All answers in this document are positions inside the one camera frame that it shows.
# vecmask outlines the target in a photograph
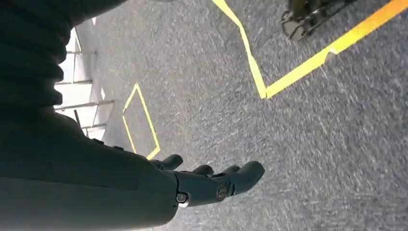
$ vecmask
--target yellow floor marking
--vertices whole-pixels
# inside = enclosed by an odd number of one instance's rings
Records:
[[[146,102],[144,101],[144,98],[143,98],[143,95],[141,93],[140,86],[138,83],[135,83],[132,93],[130,94],[129,98],[127,99],[125,103],[125,107],[123,108],[123,111],[122,111],[122,114],[123,114],[122,119],[123,119],[123,123],[125,124],[126,133],[129,138],[130,144],[132,145],[133,152],[136,153],[136,148],[135,148],[135,145],[133,144],[133,139],[132,139],[132,136],[130,135],[129,127],[127,125],[126,118],[125,118],[125,111],[129,107],[130,102],[132,101],[133,96],[136,92],[138,92],[139,94],[141,104],[143,105],[143,109],[147,117],[147,121],[149,122],[150,130],[152,131],[152,134],[153,134],[154,143],[156,144],[156,148],[147,156],[147,159],[151,160],[159,153],[160,145],[157,139],[156,132],[154,131],[152,120],[150,119],[149,111],[147,110]]]
[[[408,0],[393,0],[376,13],[368,17],[362,23],[345,33],[335,42],[315,54],[309,60],[295,68],[293,71],[267,87],[267,98],[274,96],[289,85],[303,78],[313,70],[324,64],[329,52],[339,54],[360,39],[370,34],[375,29],[397,16],[408,7]]]
[[[213,2],[239,27],[243,44],[245,46],[245,51],[248,56],[249,68],[251,69],[252,77],[254,78],[256,88],[258,89],[259,96],[261,97],[261,99],[265,98],[267,96],[266,86],[264,80],[262,79],[262,74],[259,71],[258,64],[256,63],[255,58],[252,56],[248,36],[246,35],[242,23],[224,0],[213,0]]]
[[[251,68],[252,76],[254,78],[256,88],[258,89],[261,99],[271,98],[272,96],[276,95],[286,87],[290,86],[294,82],[298,81],[299,79],[303,78],[304,76],[324,64],[326,56],[329,52],[339,54],[340,52],[357,43],[366,35],[370,34],[372,31],[376,30],[387,21],[394,18],[395,16],[403,12],[406,8],[408,8],[408,0],[392,0],[387,5],[379,9],[376,13],[361,22],[359,25],[351,29],[349,32],[345,33],[335,42],[324,48],[322,51],[315,54],[313,57],[308,59],[306,62],[295,68],[284,77],[280,78],[269,87],[266,87],[262,75],[259,71],[258,64],[256,63],[255,58],[252,56],[248,37],[242,23],[224,0],[213,0],[213,2],[240,29],[242,41],[248,55],[248,63]]]

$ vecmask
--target robot finger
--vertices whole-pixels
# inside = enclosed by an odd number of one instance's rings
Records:
[[[214,170],[208,165],[201,165],[194,169],[192,173],[210,177],[214,174]]]
[[[173,154],[162,161],[152,160],[151,163],[160,170],[171,171],[183,163],[183,158],[180,155]]]

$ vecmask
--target black machine part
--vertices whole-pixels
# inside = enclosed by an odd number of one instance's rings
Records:
[[[293,41],[309,37],[315,29],[356,0],[289,0],[281,18],[284,34]]]
[[[171,155],[163,161],[152,161],[156,168],[174,170],[183,163],[179,155]],[[201,165],[193,171],[169,171],[177,180],[176,201],[180,207],[193,207],[223,201],[225,198],[250,190],[263,176],[265,169],[257,161],[251,161],[242,168],[230,166],[214,175],[208,165]]]

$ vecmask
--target gray carpet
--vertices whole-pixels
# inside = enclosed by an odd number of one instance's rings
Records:
[[[283,1],[229,0],[267,85],[388,1],[359,0],[308,40],[281,33]],[[96,91],[116,100],[105,141],[131,150],[121,119],[138,82],[161,152],[181,169],[258,160],[249,193],[180,209],[155,231],[408,230],[408,12],[269,100],[259,99],[238,28],[210,0],[131,0],[79,27],[99,52]],[[154,148],[135,96],[138,153]]]

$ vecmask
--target metal post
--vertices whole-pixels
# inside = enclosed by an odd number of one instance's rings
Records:
[[[92,79],[80,80],[80,81],[74,81],[74,82],[58,82],[55,85],[67,85],[67,84],[76,84],[76,85],[92,84]]]
[[[56,111],[64,111],[68,109],[76,109],[80,107],[92,107],[92,106],[98,106],[98,105],[107,105],[114,103],[114,100],[101,100],[98,102],[89,102],[89,103],[83,103],[83,104],[78,104],[78,105],[71,105],[71,106],[64,106],[64,107],[55,107]]]

